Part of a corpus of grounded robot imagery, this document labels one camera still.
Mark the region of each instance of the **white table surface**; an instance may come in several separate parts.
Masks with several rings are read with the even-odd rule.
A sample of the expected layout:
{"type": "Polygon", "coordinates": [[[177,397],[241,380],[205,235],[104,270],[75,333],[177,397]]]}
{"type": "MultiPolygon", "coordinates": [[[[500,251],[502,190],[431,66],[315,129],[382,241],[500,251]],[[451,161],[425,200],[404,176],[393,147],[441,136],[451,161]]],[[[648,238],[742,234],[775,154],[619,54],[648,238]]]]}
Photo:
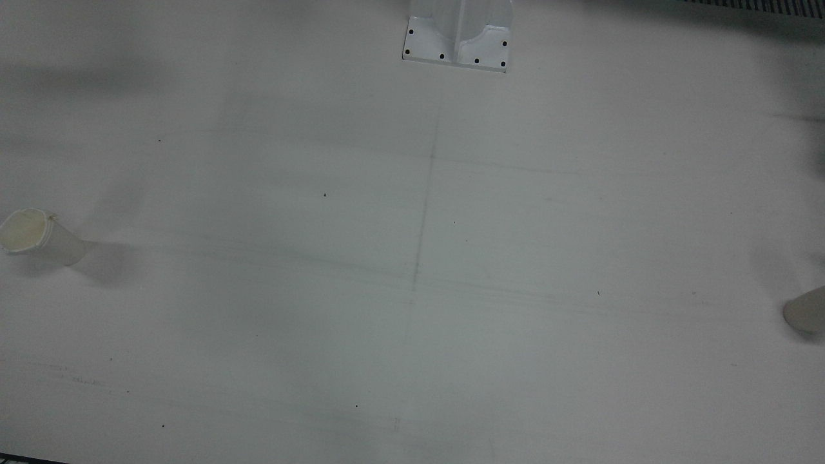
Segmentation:
{"type": "Polygon", "coordinates": [[[819,462],[823,23],[516,2],[507,74],[407,2],[0,2],[0,452],[819,462]],[[784,36],[783,31],[791,31],[784,36]]]}

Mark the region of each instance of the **white metal stand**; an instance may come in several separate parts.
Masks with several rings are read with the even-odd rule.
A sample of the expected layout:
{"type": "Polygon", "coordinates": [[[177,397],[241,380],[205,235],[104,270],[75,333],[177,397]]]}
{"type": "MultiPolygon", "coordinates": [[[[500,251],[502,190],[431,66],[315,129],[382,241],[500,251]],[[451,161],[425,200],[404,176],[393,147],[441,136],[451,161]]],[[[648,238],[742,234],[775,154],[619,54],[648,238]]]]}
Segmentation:
{"type": "Polygon", "coordinates": [[[506,72],[510,0],[412,0],[403,59],[506,72]]]}

